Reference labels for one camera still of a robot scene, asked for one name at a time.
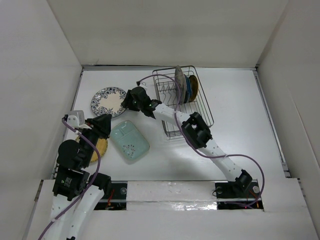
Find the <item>dark blue leaf dish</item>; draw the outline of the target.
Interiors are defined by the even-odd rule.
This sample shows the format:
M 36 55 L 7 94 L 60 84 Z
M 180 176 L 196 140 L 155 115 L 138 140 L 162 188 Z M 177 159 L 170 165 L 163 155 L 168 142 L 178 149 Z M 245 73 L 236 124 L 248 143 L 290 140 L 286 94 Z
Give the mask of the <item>dark blue leaf dish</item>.
M 192 91 L 190 79 L 186 75 L 185 75 L 185 82 L 186 82 L 186 93 L 185 93 L 184 103 L 186 104 L 190 101 L 193 91 Z

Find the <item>yellow woven round plate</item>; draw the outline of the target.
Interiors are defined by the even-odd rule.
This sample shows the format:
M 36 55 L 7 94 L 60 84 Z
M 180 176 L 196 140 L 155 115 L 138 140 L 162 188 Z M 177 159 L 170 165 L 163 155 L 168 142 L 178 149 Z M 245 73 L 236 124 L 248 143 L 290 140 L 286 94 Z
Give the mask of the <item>yellow woven round plate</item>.
M 85 145 L 83 148 L 84 148 L 85 153 L 87 153 L 87 154 L 92 153 L 89 165 L 93 165 L 93 164 L 97 163 L 98 162 L 98 155 L 97 155 L 96 151 L 89 144 L 87 144 L 86 142 L 84 142 L 84 143 L 85 143 Z M 95 147 L 97 148 L 97 150 L 100 154 L 100 157 L 102 158 L 108 149 L 108 140 L 104 139 L 104 138 L 99 138 L 97 140 Z

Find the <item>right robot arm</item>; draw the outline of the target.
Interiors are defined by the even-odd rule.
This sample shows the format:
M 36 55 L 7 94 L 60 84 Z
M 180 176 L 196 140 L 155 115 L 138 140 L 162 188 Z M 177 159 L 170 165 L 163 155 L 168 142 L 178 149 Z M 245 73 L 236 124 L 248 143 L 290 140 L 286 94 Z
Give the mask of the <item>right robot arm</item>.
M 121 106 L 177 126 L 187 144 L 201 157 L 210 159 L 224 174 L 232 198 L 243 198 L 247 194 L 253 178 L 220 149 L 210 128 L 198 112 L 187 114 L 157 99 L 150 99 L 146 90 L 140 86 L 127 91 Z

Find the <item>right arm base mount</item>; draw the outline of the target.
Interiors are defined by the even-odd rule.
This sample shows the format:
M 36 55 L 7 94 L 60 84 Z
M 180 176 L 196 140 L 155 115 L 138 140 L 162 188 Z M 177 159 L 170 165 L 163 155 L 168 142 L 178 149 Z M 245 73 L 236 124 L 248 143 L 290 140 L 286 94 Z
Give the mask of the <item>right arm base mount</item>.
M 245 192 L 236 193 L 229 182 L 216 182 L 212 195 L 216 197 L 218 210 L 263 210 L 260 188 L 257 181 L 253 181 Z

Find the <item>blue floral white plate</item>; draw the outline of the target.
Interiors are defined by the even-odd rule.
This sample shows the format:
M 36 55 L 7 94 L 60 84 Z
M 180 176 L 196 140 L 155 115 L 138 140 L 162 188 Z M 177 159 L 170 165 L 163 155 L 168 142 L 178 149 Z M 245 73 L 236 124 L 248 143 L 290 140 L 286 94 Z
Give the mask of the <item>blue floral white plate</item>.
M 121 103 L 125 100 L 127 92 L 119 87 L 106 87 L 99 90 L 91 99 L 90 107 L 96 116 L 111 114 L 112 118 L 125 112 Z

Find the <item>grey reindeer plate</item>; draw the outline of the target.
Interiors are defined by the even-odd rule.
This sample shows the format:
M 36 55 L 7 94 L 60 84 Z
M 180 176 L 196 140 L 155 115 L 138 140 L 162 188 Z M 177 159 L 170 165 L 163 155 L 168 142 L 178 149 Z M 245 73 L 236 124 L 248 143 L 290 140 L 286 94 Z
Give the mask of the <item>grey reindeer plate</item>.
M 186 76 L 179 65 L 175 67 L 174 80 L 177 82 L 180 90 L 179 105 L 183 105 L 187 96 L 187 82 Z

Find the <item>yellow patterned round plate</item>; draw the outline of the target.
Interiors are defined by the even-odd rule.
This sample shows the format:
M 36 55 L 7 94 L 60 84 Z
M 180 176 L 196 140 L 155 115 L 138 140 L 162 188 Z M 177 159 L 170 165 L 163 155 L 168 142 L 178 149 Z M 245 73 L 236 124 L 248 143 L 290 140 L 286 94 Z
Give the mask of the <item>yellow patterned round plate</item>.
M 190 87 L 191 87 L 191 91 L 192 91 L 191 96 L 189 98 L 189 102 L 193 102 L 198 95 L 199 82 L 198 82 L 198 79 L 195 75 L 190 75 L 189 81 L 190 81 Z

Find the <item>light green rectangular tray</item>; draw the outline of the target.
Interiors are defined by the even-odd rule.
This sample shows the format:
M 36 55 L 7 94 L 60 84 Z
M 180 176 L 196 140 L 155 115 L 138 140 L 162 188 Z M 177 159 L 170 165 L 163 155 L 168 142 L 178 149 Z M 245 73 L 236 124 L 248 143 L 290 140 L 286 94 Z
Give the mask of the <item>light green rectangular tray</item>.
M 139 161 L 150 149 L 147 139 L 129 120 L 116 125 L 111 130 L 110 139 L 129 164 Z

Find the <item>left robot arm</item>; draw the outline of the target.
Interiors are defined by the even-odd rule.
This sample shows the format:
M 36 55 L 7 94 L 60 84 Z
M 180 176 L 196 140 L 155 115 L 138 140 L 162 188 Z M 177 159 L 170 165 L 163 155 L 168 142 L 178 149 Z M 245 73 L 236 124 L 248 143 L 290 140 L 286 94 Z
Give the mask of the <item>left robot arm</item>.
M 58 148 L 50 222 L 40 240 L 77 240 L 99 200 L 111 194 L 111 177 L 100 173 L 97 143 L 111 133 L 111 114 L 85 119 L 83 111 L 66 114 L 62 123 L 80 140 L 68 139 Z

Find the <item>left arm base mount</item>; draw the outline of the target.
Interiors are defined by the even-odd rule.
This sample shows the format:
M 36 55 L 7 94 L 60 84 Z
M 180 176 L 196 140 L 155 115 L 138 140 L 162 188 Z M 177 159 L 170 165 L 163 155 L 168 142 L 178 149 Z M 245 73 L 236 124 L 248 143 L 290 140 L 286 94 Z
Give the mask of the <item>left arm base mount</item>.
M 113 181 L 111 190 L 95 206 L 96 211 L 124 211 L 127 209 L 127 181 Z

